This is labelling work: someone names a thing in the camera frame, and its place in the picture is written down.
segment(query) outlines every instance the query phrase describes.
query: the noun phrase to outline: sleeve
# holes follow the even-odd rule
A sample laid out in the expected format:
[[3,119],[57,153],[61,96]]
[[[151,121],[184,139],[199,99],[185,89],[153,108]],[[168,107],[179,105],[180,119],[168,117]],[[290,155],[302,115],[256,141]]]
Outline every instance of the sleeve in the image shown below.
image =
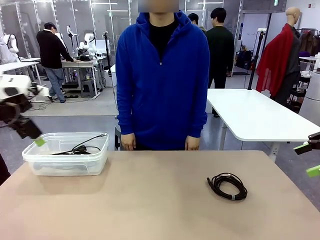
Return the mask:
[[69,55],[69,53],[67,52],[67,49],[65,48],[65,46],[63,45],[63,43],[60,41],[60,39],[57,36],[56,36],[56,40],[57,40],[58,48],[59,48],[59,51],[60,51],[60,54],[62,55],[62,57],[67,62],[73,62],[74,59]]
[[118,105],[118,120],[121,127],[121,134],[132,134],[132,104],[133,104],[133,77],[128,49],[125,43],[125,32],[119,38],[116,49],[116,99]]
[[234,57],[235,57],[235,40],[234,36],[231,35],[230,37],[230,43],[228,47],[228,53],[227,53],[227,68],[228,71],[231,72],[234,67]]
[[207,123],[207,94],[209,80],[210,52],[207,39],[201,36],[197,56],[196,83],[193,92],[193,104],[190,116],[189,136],[200,138],[201,131]]

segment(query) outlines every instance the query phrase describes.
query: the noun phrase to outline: clear plastic bin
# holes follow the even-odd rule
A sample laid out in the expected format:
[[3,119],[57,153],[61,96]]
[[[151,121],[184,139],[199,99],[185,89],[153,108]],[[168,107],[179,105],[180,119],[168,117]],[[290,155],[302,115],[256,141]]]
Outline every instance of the clear plastic bin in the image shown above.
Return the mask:
[[23,160],[29,163],[33,173],[39,176],[87,176],[99,175],[108,157],[109,135],[97,137],[83,145],[88,148],[90,155],[52,155],[70,151],[76,145],[101,135],[101,132],[63,132],[47,133],[42,138],[43,146],[34,142],[23,152]]

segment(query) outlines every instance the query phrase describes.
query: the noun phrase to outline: black pole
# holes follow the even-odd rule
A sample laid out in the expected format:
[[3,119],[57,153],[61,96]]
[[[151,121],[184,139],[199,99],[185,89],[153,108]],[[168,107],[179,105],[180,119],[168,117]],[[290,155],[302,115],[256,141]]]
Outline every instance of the black pole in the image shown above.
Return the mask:
[[249,81],[249,86],[248,86],[248,90],[251,90],[252,88],[252,82],[254,80],[255,77],[255,72],[256,72],[256,67],[257,67],[257,61],[259,58],[259,52],[260,52],[260,48],[261,48],[261,43],[262,43],[262,39],[264,38],[264,32],[260,32],[260,36],[259,36],[259,43],[258,43],[258,47],[256,49],[256,54],[254,56],[254,60],[253,60],[253,67],[252,67],[252,71],[251,71],[251,77],[250,77],[250,81]]
[[265,33],[265,38],[264,38],[262,53],[264,53],[264,50],[265,50],[265,48],[266,48],[267,37],[268,37],[269,27],[270,27],[270,22],[271,22],[271,16],[272,16],[272,13],[269,14],[268,25],[267,25],[267,27],[266,27],[266,33]]
[[106,49],[106,59],[108,61],[108,75],[111,78],[112,74],[111,74],[111,65],[110,65],[110,57],[109,57],[109,48],[108,48],[108,36],[107,33],[104,32],[103,33],[104,36],[104,41],[105,41],[105,49]]

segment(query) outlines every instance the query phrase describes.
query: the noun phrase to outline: red shawl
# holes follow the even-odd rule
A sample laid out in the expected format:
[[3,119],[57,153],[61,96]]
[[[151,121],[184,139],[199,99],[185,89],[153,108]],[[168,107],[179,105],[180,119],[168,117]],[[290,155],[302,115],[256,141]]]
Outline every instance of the red shawl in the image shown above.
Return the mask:
[[264,49],[256,73],[258,82],[256,90],[269,90],[274,97],[285,77],[288,59],[290,56],[294,34],[287,23],[282,31]]

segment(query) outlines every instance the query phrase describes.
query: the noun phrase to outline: stool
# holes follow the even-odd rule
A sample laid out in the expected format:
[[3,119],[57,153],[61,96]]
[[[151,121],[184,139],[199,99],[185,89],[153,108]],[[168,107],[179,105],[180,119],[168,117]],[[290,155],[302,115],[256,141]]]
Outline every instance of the stool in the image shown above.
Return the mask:
[[96,95],[93,85],[94,80],[81,80],[82,98],[93,98]]
[[124,147],[121,144],[121,129],[118,123],[115,125],[115,128],[114,128],[114,150],[116,151],[124,150]]

